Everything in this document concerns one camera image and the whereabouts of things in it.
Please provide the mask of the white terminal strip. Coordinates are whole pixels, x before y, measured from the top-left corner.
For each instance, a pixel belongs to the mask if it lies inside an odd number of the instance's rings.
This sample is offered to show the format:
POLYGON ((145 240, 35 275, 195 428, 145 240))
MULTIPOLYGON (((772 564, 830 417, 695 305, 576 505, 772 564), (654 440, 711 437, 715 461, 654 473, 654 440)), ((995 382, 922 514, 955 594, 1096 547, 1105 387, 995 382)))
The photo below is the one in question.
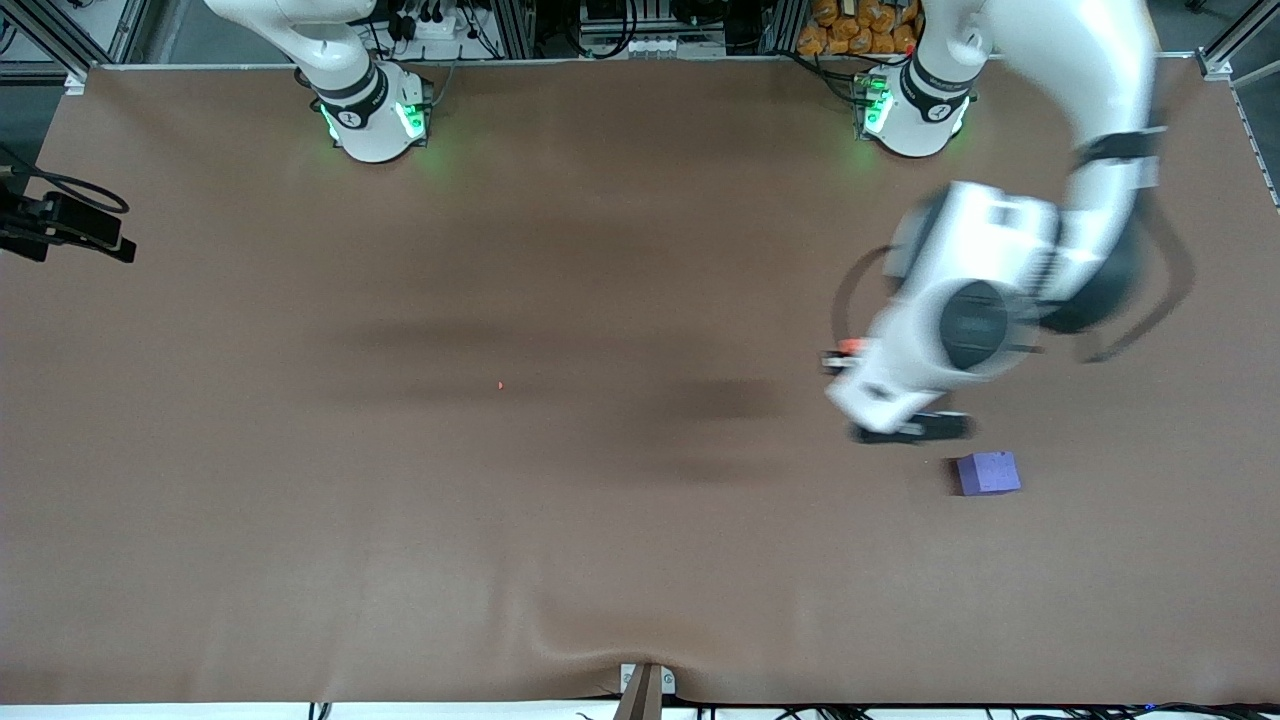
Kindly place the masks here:
MULTIPOLYGON (((584 51, 593 56, 604 56, 613 53, 622 40, 621 35, 582 35, 576 42, 584 51)), ((728 54, 730 49, 724 45, 724 38, 719 33, 639 35, 614 58, 700 60, 723 58, 728 54)))

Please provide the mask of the brown table cover cloth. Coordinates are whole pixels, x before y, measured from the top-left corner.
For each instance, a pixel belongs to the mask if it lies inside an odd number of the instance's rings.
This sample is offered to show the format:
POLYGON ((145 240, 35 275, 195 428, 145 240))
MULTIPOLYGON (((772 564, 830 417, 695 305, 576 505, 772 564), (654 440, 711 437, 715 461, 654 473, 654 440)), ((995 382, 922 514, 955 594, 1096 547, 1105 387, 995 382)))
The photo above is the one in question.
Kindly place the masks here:
POLYGON ((380 167, 289 70, 92 74, 40 161, 138 252, 0 259, 0 705, 635 661, 712 703, 1280 703, 1280 215, 1228 86, 1161 74, 1189 296, 916 447, 855 443, 818 359, 947 179, 1062 199, 1068 126, 1002 67, 922 161, 790 63, 463 67, 380 167), (961 496, 993 451, 1023 488, 961 496))

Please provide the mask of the white power strip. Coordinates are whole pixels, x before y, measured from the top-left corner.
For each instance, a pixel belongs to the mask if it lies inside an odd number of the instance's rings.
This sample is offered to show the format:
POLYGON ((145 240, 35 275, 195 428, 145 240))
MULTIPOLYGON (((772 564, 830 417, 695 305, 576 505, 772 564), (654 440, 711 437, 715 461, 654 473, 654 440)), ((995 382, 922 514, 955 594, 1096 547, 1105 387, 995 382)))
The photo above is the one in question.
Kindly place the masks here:
POLYGON ((397 41, 453 41, 460 32, 458 12, 456 5, 443 3, 417 10, 406 8, 396 14, 388 29, 397 41))

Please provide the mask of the purple foam block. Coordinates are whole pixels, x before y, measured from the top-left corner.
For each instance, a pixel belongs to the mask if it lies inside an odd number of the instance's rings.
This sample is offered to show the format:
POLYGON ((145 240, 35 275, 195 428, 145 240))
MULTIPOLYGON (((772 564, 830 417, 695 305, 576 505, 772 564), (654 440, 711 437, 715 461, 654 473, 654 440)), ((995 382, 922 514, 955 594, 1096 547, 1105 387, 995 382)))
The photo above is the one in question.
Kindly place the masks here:
POLYGON ((1010 451, 969 454, 954 466, 964 497, 1007 495, 1023 488, 1015 454, 1010 451))

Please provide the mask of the orange packet pile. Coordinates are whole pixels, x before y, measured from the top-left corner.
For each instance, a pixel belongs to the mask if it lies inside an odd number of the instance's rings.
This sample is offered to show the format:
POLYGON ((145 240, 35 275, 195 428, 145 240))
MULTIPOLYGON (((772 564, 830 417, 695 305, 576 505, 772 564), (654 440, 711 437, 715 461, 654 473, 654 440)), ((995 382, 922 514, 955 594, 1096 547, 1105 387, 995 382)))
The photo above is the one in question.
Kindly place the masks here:
POLYGON ((809 0, 795 51, 817 55, 906 55, 925 28, 922 0, 809 0))

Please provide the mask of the aluminium frame post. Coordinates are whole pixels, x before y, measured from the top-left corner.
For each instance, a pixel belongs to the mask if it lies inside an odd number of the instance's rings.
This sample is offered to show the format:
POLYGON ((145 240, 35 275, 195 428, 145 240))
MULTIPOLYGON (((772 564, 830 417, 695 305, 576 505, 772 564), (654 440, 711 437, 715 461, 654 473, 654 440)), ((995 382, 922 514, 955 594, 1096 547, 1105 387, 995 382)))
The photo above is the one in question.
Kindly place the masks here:
POLYGON ((1196 50, 1201 74, 1224 81, 1276 214, 1280 215, 1280 0, 1230 22, 1196 50))
POLYGON ((0 0, 0 87, 59 87, 81 96, 101 47, 55 0, 0 0))

